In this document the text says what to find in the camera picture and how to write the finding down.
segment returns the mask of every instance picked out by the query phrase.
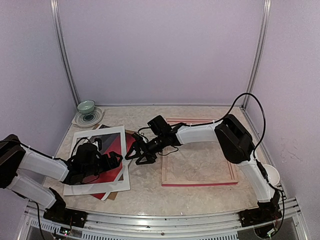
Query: marble countertop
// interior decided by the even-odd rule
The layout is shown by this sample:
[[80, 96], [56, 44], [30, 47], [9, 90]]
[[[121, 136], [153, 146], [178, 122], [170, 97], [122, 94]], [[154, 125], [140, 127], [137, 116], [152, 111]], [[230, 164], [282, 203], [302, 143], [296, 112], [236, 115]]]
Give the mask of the marble countertop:
[[[164, 118], [214, 120], [223, 116], [229, 109], [228, 107], [210, 106], [102, 108], [105, 109], [105, 114], [100, 124], [124, 125], [128, 130], [145, 127], [147, 122], [157, 115], [162, 115]], [[231, 113], [252, 133], [238, 107], [235, 107]], [[89, 129], [72, 125], [58, 150], [57, 157], [68, 159], [74, 133]], [[152, 137], [150, 132], [146, 131], [145, 134], [147, 137]], [[263, 164], [266, 163], [260, 148], [257, 149], [257, 156]], [[101, 201], [91, 195], [63, 196], [63, 184], [49, 177], [46, 178], [43, 185], [55, 189], [63, 197], [67, 207], [102, 213], [148, 216], [196, 215], [242, 210], [257, 206], [257, 199], [250, 183], [237, 166], [235, 166], [235, 170], [238, 176], [238, 184], [236, 185], [162, 187], [161, 158], [158, 158], [156, 163], [147, 165], [136, 165], [132, 162], [129, 167], [131, 190], [121, 191], [115, 200], [107, 199], [106, 201]]]

